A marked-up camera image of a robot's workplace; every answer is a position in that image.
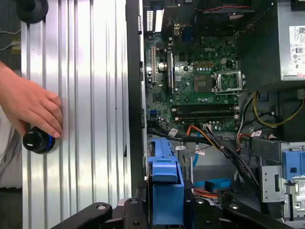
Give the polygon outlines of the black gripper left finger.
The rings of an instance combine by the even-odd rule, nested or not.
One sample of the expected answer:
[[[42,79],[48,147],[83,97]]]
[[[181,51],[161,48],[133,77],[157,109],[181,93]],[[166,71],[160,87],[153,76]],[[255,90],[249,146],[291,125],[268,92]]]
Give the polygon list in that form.
[[[54,229],[148,229],[148,183],[141,181],[133,198],[116,207],[97,202],[60,222]]]

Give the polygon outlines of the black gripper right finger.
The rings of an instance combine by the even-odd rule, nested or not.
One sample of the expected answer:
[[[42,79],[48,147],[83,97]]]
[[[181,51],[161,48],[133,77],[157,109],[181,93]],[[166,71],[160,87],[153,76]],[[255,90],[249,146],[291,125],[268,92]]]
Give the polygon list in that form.
[[[216,195],[204,197],[185,182],[184,227],[186,229],[287,229],[288,225],[269,214],[267,204],[246,184],[233,184]]]

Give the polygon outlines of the person's bare hand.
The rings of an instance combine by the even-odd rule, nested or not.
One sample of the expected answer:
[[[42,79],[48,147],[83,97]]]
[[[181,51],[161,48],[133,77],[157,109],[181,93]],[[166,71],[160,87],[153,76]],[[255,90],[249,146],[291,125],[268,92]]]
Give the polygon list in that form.
[[[27,125],[36,126],[54,138],[62,135],[61,100],[39,84],[19,77],[0,63],[0,105],[19,132],[27,133]]]

